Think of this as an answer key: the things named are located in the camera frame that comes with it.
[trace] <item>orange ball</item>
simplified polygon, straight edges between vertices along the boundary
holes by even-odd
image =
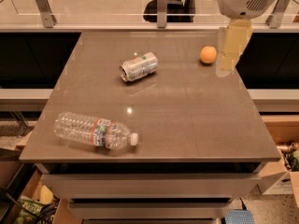
[[[217,57],[217,51],[214,47],[206,46],[200,51],[199,59],[203,63],[214,63]]]

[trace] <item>bottle cap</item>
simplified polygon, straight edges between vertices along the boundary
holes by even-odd
[[[131,146],[136,146],[138,143],[138,133],[132,133],[131,135]]]

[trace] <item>gray tabletop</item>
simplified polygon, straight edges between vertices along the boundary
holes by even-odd
[[[203,46],[219,49],[219,37],[219,31],[82,33],[21,160],[277,161],[275,144],[238,73],[221,77],[217,62],[199,62]],[[119,66],[150,51],[158,71],[123,82]],[[107,150],[57,138],[53,124],[63,111],[120,121],[139,133],[139,143]]]

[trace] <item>crushed can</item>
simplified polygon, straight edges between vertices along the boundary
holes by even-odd
[[[158,68],[157,57],[149,52],[136,57],[130,61],[124,62],[121,67],[121,78],[123,81],[134,81],[148,74],[154,73]]]

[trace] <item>cabinet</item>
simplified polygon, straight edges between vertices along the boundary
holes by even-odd
[[[279,153],[238,73],[218,77],[216,64],[200,64],[200,49],[217,47],[220,37],[218,30],[83,32],[21,161],[36,163],[74,216],[91,222],[224,217]],[[148,51],[158,71],[123,82],[120,64]],[[63,111],[123,122],[139,143],[107,150],[61,140],[53,124]]]

